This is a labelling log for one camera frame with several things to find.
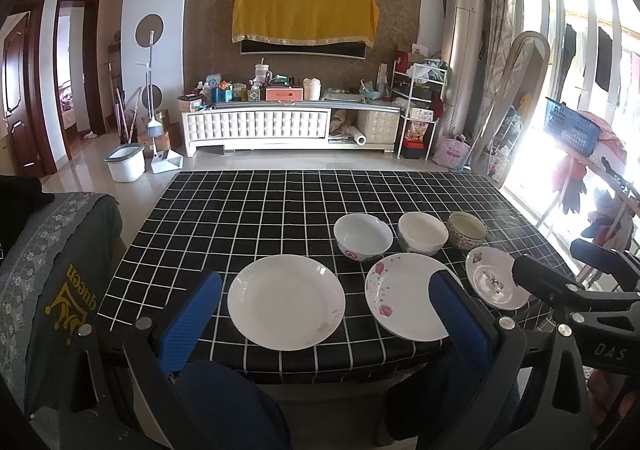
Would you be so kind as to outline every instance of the patterned curtain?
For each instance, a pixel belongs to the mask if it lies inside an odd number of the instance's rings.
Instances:
[[[511,44],[515,38],[516,0],[491,0],[491,27],[487,43],[487,61],[484,90],[474,128],[474,139],[482,132],[482,126],[494,104],[495,93],[500,86]]]

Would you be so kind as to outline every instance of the white trash can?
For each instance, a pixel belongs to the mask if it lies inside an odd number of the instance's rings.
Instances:
[[[144,149],[138,143],[120,145],[104,158],[114,181],[132,183],[145,172]]]

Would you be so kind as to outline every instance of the blue basket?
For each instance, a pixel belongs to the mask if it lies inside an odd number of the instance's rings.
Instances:
[[[600,127],[565,104],[546,98],[545,132],[573,148],[578,154],[593,154]]]

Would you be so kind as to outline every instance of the pink bag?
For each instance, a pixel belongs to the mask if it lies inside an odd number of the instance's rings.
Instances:
[[[458,168],[466,160],[471,147],[458,138],[464,139],[461,135],[457,135],[454,138],[440,136],[440,141],[436,146],[436,153],[433,156],[433,161],[436,164],[445,168]]]

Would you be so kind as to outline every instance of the screw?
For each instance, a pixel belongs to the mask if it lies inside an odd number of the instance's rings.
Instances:
[[[91,324],[82,324],[78,327],[78,335],[84,338],[85,336],[90,335],[93,330],[94,328],[91,327]]]
[[[153,325],[153,321],[148,316],[143,316],[142,318],[138,318],[136,320],[136,329],[140,331],[146,331],[149,327]]]
[[[514,322],[513,318],[509,318],[508,316],[503,316],[498,320],[498,325],[502,327],[505,331],[511,331],[516,328],[516,322]]]
[[[572,334],[571,327],[569,327],[567,324],[558,325],[558,332],[565,338],[568,338]]]

